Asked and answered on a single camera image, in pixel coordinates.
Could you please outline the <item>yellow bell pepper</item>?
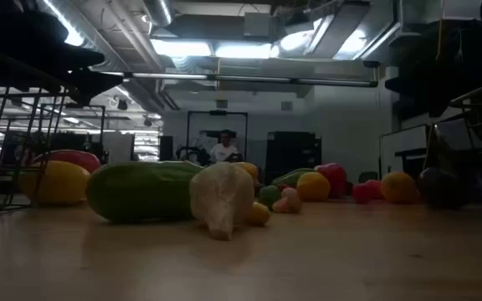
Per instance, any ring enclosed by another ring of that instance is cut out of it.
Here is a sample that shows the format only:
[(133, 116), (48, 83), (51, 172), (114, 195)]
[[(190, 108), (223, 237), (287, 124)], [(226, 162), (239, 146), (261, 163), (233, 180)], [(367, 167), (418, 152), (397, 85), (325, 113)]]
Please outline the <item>yellow bell pepper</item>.
[(252, 177), (253, 181), (259, 180), (259, 168), (256, 165), (248, 162), (234, 162), (233, 164), (244, 171), (247, 171)]

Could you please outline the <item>white garlic bulb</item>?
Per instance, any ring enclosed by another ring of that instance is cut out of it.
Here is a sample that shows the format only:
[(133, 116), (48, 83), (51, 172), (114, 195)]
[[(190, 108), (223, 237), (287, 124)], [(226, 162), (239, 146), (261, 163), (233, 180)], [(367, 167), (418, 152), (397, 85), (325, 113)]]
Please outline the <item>white garlic bulb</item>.
[(219, 162), (199, 171), (189, 183), (192, 215), (212, 239), (229, 241), (254, 203), (254, 180), (234, 163)]

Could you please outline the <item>small green pepper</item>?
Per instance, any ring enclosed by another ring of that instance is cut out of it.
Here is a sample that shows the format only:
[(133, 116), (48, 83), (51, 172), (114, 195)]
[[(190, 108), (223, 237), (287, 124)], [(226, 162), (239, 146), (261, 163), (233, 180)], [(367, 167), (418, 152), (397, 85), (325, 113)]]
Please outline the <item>small green pepper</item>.
[(272, 206), (281, 198), (281, 191), (277, 186), (265, 186), (259, 190), (259, 203), (272, 209)]

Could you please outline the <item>green ridged bell pepper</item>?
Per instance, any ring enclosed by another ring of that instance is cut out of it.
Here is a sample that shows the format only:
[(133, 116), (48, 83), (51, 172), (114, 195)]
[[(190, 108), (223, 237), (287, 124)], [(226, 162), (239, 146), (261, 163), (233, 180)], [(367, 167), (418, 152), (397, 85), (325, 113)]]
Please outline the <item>green ridged bell pepper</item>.
[(289, 187), (296, 188), (297, 186), (297, 181), (299, 178), (304, 175), (305, 173), (308, 172), (314, 172), (315, 170), (313, 168), (300, 168), (296, 169), (294, 171), (291, 171), (285, 175), (279, 176), (278, 178), (275, 178), (274, 180), (271, 181), (271, 184), (274, 186), (280, 186), (280, 185), (286, 185)]

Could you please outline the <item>yellow lemon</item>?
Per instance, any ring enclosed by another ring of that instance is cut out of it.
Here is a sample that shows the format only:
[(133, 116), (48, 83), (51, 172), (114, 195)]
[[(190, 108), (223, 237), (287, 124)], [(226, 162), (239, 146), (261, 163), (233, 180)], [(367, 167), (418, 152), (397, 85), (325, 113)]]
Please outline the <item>yellow lemon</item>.
[(84, 202), (90, 173), (66, 161), (49, 161), (44, 173), (24, 171), (18, 187), (32, 202), (41, 206), (70, 206)]
[(297, 181), (296, 190), (303, 202), (325, 202), (328, 199), (331, 184), (319, 172), (307, 172)]

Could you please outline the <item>red bell pepper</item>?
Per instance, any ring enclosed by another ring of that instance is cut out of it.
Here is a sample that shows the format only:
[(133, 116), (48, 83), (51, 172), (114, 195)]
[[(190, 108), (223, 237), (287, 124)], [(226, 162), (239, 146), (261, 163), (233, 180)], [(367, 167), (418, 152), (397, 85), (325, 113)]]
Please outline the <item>red bell pepper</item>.
[(329, 198), (341, 198), (346, 194), (347, 174), (343, 167), (337, 163), (328, 163), (315, 167), (315, 171), (322, 174), (330, 183)]

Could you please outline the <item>large green cucumber toy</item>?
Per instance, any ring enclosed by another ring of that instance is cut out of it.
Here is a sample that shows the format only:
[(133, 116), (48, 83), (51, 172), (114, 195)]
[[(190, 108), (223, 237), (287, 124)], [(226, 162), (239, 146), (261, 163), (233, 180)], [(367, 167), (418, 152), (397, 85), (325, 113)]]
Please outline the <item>large green cucumber toy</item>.
[(191, 219), (189, 183), (202, 169), (188, 161), (108, 164), (88, 180), (87, 202), (117, 223)]

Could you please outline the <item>orange fruit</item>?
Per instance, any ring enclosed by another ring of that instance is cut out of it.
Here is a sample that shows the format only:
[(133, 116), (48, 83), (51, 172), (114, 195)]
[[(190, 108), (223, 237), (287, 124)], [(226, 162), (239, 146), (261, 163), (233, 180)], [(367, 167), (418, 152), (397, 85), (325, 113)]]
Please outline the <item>orange fruit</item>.
[(381, 192), (388, 202), (396, 204), (413, 204), (420, 199), (416, 181), (402, 171), (387, 173), (381, 181)]

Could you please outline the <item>black cabinet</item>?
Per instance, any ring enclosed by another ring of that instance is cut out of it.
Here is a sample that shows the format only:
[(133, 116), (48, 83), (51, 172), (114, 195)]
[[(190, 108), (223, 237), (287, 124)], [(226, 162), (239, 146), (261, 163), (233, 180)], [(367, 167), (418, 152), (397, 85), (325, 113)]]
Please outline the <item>black cabinet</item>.
[(301, 168), (321, 164), (321, 138), (303, 131), (275, 131), (267, 135), (265, 182)]

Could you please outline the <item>small yellow corn cob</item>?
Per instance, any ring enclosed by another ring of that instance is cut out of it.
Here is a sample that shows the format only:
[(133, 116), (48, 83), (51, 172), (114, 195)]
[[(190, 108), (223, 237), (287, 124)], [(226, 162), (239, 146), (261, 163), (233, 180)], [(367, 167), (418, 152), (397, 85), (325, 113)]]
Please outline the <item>small yellow corn cob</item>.
[(259, 202), (254, 202), (246, 222), (253, 226), (263, 227), (269, 221), (270, 217), (271, 211), (267, 206)]

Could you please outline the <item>long horizontal metal bar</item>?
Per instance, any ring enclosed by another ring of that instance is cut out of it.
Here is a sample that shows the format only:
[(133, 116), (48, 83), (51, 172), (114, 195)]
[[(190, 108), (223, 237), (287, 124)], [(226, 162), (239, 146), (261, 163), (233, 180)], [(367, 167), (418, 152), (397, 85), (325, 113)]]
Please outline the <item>long horizontal metal bar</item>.
[(175, 74), (175, 73), (137, 73), (137, 72), (117, 72), (102, 71), (102, 74), (116, 75), (124, 79), (179, 79), (179, 80), (199, 80), (199, 81), (231, 81), (231, 82), (251, 82), (269, 84), (296, 84), (296, 85), (321, 85), (321, 86), (343, 86), (376, 88), (377, 81), (371, 80), (348, 80), (348, 79), (311, 79), (311, 78), (290, 78), (274, 76), (251, 76), (251, 75), (231, 75), (231, 74)]

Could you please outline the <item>ceiling light panel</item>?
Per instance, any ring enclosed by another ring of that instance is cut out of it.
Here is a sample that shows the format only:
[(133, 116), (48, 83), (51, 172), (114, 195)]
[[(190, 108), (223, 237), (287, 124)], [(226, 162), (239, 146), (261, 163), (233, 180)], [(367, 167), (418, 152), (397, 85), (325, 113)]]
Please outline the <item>ceiling light panel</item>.
[(160, 55), (169, 57), (208, 57), (212, 50), (205, 42), (151, 39), (151, 44)]
[(215, 56), (225, 59), (268, 59), (271, 44), (221, 43)]

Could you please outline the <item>white cabinet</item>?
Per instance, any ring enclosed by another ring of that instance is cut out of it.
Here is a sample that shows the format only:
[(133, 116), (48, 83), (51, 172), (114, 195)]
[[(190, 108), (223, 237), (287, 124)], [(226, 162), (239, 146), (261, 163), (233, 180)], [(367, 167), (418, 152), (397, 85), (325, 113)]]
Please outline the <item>white cabinet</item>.
[(120, 132), (108, 132), (103, 134), (103, 146), (108, 157), (106, 162), (119, 163), (132, 160), (134, 152), (135, 136), (133, 134), (121, 134)]

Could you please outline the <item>black metal gantry frame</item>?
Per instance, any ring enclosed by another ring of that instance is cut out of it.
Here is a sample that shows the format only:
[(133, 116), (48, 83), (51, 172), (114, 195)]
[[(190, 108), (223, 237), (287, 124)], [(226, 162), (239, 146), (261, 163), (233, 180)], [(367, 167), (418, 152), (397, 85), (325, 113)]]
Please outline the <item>black metal gantry frame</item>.
[(77, 103), (66, 103), (63, 100), (54, 105), (42, 104), (40, 106), (40, 120), (38, 131), (41, 137), (40, 154), (51, 151), (50, 141), (54, 134), (62, 132), (74, 132), (76, 134), (87, 134), (90, 139), (92, 150), (100, 164), (105, 164), (108, 154), (103, 146), (103, 134), (106, 133), (106, 109), (103, 105), (79, 105)]
[(189, 110), (187, 112), (186, 122), (186, 144), (189, 147), (191, 134), (191, 116), (195, 114), (211, 115), (211, 116), (225, 116), (225, 115), (242, 115), (244, 117), (244, 151), (248, 150), (248, 129), (249, 129), (249, 113), (248, 112), (230, 112), (226, 110)]

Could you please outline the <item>ribbed silver ceiling duct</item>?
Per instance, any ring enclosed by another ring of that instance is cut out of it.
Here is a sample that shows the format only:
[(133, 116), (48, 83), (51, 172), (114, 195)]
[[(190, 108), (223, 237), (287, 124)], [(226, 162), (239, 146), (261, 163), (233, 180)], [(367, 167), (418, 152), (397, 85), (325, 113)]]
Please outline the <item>ribbed silver ceiling duct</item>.
[(105, 61), (94, 65), (97, 71), (131, 71), (130, 65), (115, 51), (107, 39), (72, 0), (37, 0), (40, 10), (55, 16), (68, 31), (67, 44), (94, 50), (105, 56)]

